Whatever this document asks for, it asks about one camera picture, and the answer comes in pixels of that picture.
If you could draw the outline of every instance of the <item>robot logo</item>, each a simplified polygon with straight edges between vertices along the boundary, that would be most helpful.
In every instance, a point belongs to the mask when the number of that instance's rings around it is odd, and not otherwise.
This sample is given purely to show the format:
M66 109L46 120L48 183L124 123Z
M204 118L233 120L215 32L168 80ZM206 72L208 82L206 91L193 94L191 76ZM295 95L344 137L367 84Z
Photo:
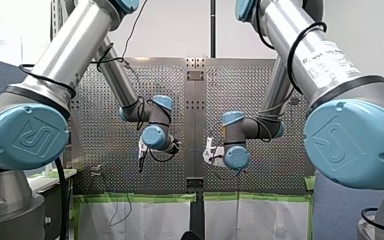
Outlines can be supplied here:
M57 128L33 117L23 125L13 142L13 146L33 155L45 157L58 134Z
M310 141L333 170L363 154L341 125L339 117L334 117L320 128Z

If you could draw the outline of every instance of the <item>pegboard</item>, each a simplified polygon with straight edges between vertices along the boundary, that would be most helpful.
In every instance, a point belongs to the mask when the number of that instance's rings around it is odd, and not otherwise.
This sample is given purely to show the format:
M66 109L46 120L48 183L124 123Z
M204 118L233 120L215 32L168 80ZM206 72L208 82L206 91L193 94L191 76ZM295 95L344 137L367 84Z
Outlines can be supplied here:
M237 190L237 180L220 180L214 174L216 171L222 178L229 178L233 172L204 164L204 137L209 126L220 122L226 111L241 110L248 116L257 113L274 60L205 59L204 66L202 59L198 70L203 71L202 80L198 78L200 72L191 72L198 66L192 66L190 59L128 61L134 72L127 69L126 72L138 95L145 99L156 94L173 98L170 132L189 144L183 148L191 149L182 149L173 161L167 163L147 158L143 173L138 173L141 131L136 131L136 123L120 119L118 104L108 84L96 66L90 66L78 87L79 96L71 106L73 161L83 165L76 177L76 193L185 193L186 177L191 174L204 177L205 191ZM197 79L191 81L189 75L195 73ZM240 178L241 191L305 193L304 177L313 172L303 146L302 129L307 105L302 96L294 96L300 102L286 107L282 138L271 143L247 141L253 160L248 173ZM220 139L219 134L220 131L215 131L216 140ZM90 170L97 166L101 166L101 176L92 176Z
M256 116L267 90L274 60L209 59L206 62L206 133L220 129L221 116L227 111L243 111ZM304 97L298 105L287 104L284 136L270 143L247 140L252 161L248 171L238 180L234 172L206 164L205 191L267 192L280 194L305 193L304 177L313 175L313 166L306 157L303 129L307 104ZM215 142L221 131L214 131Z
M167 95L173 99L170 133L184 141L184 59L149 60L146 65L128 60L134 69L126 69L139 96L151 99ZM75 133L73 133L74 161L83 170L75 181L77 193L92 192L185 192L184 157L179 152L167 163L148 157L144 170L138 172L138 141L142 131L136 123L123 122L115 97L96 66L91 65L79 87L79 97L72 102ZM91 169L100 166L100 176Z

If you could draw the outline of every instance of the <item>blue joint cap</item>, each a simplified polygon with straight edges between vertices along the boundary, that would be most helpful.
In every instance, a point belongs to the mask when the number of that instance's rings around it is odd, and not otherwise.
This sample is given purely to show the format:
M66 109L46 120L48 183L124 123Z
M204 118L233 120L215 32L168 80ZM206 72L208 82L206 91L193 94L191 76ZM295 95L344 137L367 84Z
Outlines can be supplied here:
M224 164L235 171L240 171L248 167L250 160L251 157L248 150L242 146L229 148L226 156L224 156Z
M173 109L173 100L171 99L171 97L169 96L165 96L165 95L155 95L152 100L160 105L161 107L164 107L164 108L167 108L168 110L172 110Z
M125 14L136 11L139 7L139 0L114 0Z
M316 108L304 128L314 166L350 188L384 189L384 108L341 99Z
M43 104L20 104L0 112L0 168L30 170L54 161L69 137L67 122Z
M120 108L120 109L118 110L118 112L119 112L119 114L120 114L120 118L121 118L121 120L127 122L127 118L126 118L126 116L124 115L123 108Z
M226 112L222 116L222 123L223 126L228 126L230 124L233 124L235 122L238 122L245 118L245 113L241 111L232 111L232 112Z
M279 126L279 131L277 131L277 134L273 138L282 137L284 133L285 133L285 124L281 122Z
M143 130L142 141L146 146L160 150L164 147L166 136L164 131L158 126L149 126Z
M235 15L241 22L249 22L255 0L236 0Z

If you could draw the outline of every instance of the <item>wire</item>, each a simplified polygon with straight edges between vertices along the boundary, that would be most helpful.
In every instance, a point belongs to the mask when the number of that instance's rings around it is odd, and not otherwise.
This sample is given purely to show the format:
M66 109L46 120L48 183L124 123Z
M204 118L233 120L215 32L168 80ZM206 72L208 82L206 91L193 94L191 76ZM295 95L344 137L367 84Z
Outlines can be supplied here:
M170 113L167 112L167 110L160 106L157 102L155 102L154 100L152 99L148 99L146 100L147 103L153 103L154 105L156 105L157 107L159 107L161 109L161 111L163 111L163 113L166 115L166 117L168 118L168 123L171 124L171 116L170 116Z
M127 40L126 40L126 45L124 46L123 55L121 55L121 57L123 57L123 58L124 58L124 55L125 55L126 52L127 52L127 46L129 45L129 41L130 41L130 39L132 38L133 33L135 32L136 24L138 23L138 20L139 20L140 16L142 15L142 11L143 11L143 9L145 8L145 5L146 5L147 2L148 2L148 0L145 0L145 1L143 2L143 5L142 5L142 7L141 7L141 9L140 9L140 11L139 11L139 13L138 13L138 16L136 17L136 20L135 20L135 22L133 23L132 31L130 32L129 37L128 37Z
M115 58L111 58L111 59L106 59L104 60L104 58L108 55L108 53L111 51L111 48L113 48L114 46L114 43L110 43L110 45L108 45L108 48L105 50L104 54L102 54L101 58L98 60L98 61L95 61L95 62L92 62L92 63L96 63L97 66L97 70L99 72L101 72L101 69L100 69L100 64L102 63L109 63L109 62L112 62L112 61L119 61L120 63L126 63L126 66L124 66L125 68L128 68L130 70L133 70L133 68L130 66L130 63L128 61L126 61L126 59L124 59L124 56L126 55L126 52L127 52L127 48L129 46L129 42L130 42L130 39L132 38L133 36L133 33L135 32L135 29L136 29L136 24L138 23L139 21L139 18L140 16L142 15L142 12L145 8L145 5L146 3L148 2L148 0L145 0L145 2L143 3L141 9L139 10L139 13L138 13L138 16L136 17L135 19L135 22L133 23L133 27L132 27L132 31L130 31L130 35L129 37L127 38L126 40L126 44L124 46L124 50L123 50L123 54L121 55L121 57L115 57Z
M221 142L223 141L223 139L221 139L220 138L220 140L219 140L219 142L217 143L217 146L218 145L221 145ZM222 158L223 156L214 156L216 154L216 150L214 150L214 152L213 152L213 156L211 157L211 165L213 165L214 166L214 161L216 160L216 158ZM234 179L235 177L239 177L240 175L241 175L241 173L243 172L243 170L242 169L240 169L240 170L238 170L236 173L235 173L235 175L233 175L233 176L231 176L231 177L227 177L227 178L224 178L224 177L222 177L222 176L220 176L220 174L218 174L216 171L213 171L213 174L214 174L214 176L216 176L216 178L218 179L218 180L223 180L223 181L227 181L227 180L232 180L232 179Z
M248 118L248 119L255 121L258 124L258 126L263 127L264 130L266 130L267 134L269 135L269 138L268 139L261 139L261 141L263 141L265 143L269 143L269 142L271 142L271 140L273 140L273 136L272 136L269 128L267 127L267 125L265 123L263 123L262 121L260 121L257 118L253 118L253 117L245 117L245 118Z
M118 204L119 204L119 202L118 202L117 197L116 197L117 204L115 205L115 206L116 206L116 207L115 207L115 212L114 212L113 216L111 217L111 220L110 220L110 222L108 223L108 226L110 226L110 227L114 227L115 225L124 222L124 221L130 216L130 214L132 213L132 211L133 211L132 201L130 201L129 194L126 193L126 195L127 195L127 201L129 202L129 212L123 217L123 219L119 220L118 222L112 223L113 220L114 220L114 218L115 218L115 216L116 216L117 213L118 213Z
M376 212L377 210L378 210L377 208L365 208L365 209L361 210L361 217L362 217L368 224L370 224L370 225L372 225L372 226L374 226L374 227L377 227L377 228L379 228L379 229L381 229L381 230L384 231L384 225L379 224L379 223L376 223L376 222L370 220L370 219L367 217L367 215L366 215L368 212Z
M96 64L96 70L98 70L98 72L102 73L102 71L101 71L101 64L102 63L109 63L109 62L113 62L113 61L118 61L120 63L123 63L123 62L126 61L123 57L115 57L115 58L110 58L110 59L104 59L108 55L108 53L111 51L113 46L114 46L114 43L110 43L108 45L107 49L105 49L104 53L102 54L102 56L99 58L98 61L90 62L90 63Z
M157 162L168 162L176 156L176 153L173 153L173 154L171 154L171 156L169 158L161 160L161 159L158 159L157 157L155 157L154 154L152 153L152 150L149 150L149 149L150 148L148 147L147 151L149 151L149 154L151 154L152 159L154 159Z
M266 45L266 47L270 48L270 49L274 49L273 45L269 44L266 39L264 39L264 35L263 33L261 32L261 27L260 27L260 6L258 5L258 0L255 1L255 23L257 25L257 33L258 33L258 36L260 37L261 41L264 43L264 45Z
M37 80L42 80L42 81L50 82L50 83L53 83L53 84L58 85L60 87L66 88L70 92L71 99L73 99L76 96L76 90L74 88L72 88L71 86L69 86L67 84L64 84L64 83L57 82L55 80L52 80L52 79L50 79L48 77L45 77L45 76L42 76L42 75L34 74L31 71L26 69L26 68L33 68L33 67L34 67L34 64L20 64L18 66L18 68L23 73L25 73L25 74L27 74L29 76L32 76L32 77L36 78Z
M143 120L143 116L145 115L145 100L143 99L142 96L139 96L138 99L141 102L140 102L140 104L137 108L137 112L136 112L136 114L138 116L138 122L136 124L136 131L139 131L145 122Z
M281 103L279 103L278 105L272 108L266 109L264 111L259 111L257 113L257 119L265 120L268 122L280 123L282 121L281 117L283 117L285 113L281 113L277 115L267 114L267 113L283 107L283 105L286 104L289 101L289 99L292 97L293 93L294 93L294 89L292 88L291 91L288 93L288 95L286 95L285 99Z
M293 63L295 51L298 48L298 45L307 36L308 33L315 30L315 27L322 27L323 29L321 29L321 30L323 30L324 32L327 31L327 25L324 22L315 22L315 23L310 24L307 28L302 30L300 34L298 34L298 36L295 39L294 43L292 44L291 50L289 51L289 54L288 54L286 69L288 71L289 81L291 81L291 84L294 86L294 88L297 90L297 92L299 92L301 94L302 94L301 89L297 86L297 83L295 81L295 77L294 77L293 70L292 70L292 63Z
M57 166L58 178L61 186L61 231L60 239L65 240L67 237L68 230L68 212L69 212L69 203L68 203L68 185L67 180L65 179L64 168L61 163L61 159L58 157L55 159L55 165Z

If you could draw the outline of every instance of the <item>white wall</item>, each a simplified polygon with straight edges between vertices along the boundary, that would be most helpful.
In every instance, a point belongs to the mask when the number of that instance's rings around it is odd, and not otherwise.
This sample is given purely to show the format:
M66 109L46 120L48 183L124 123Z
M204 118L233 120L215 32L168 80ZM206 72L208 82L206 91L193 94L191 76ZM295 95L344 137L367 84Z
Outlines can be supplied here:
M49 44L50 6L50 0L0 0L0 61L37 61Z
M275 58L276 53L260 42L250 24L236 20L235 3L217 1L217 57ZM138 12L126 17L119 29L110 33L120 55ZM149 0L126 52L130 57L209 55L209 0Z
M384 1L325 0L327 36L364 73L384 77Z
M275 58L249 24L235 19L236 0L217 0L217 56ZM0 0L0 60L38 59L49 43L50 0ZM129 57L210 55L209 0L149 0L129 43ZM110 33L119 55L138 11ZM384 1L325 0L328 37L363 71L384 76Z

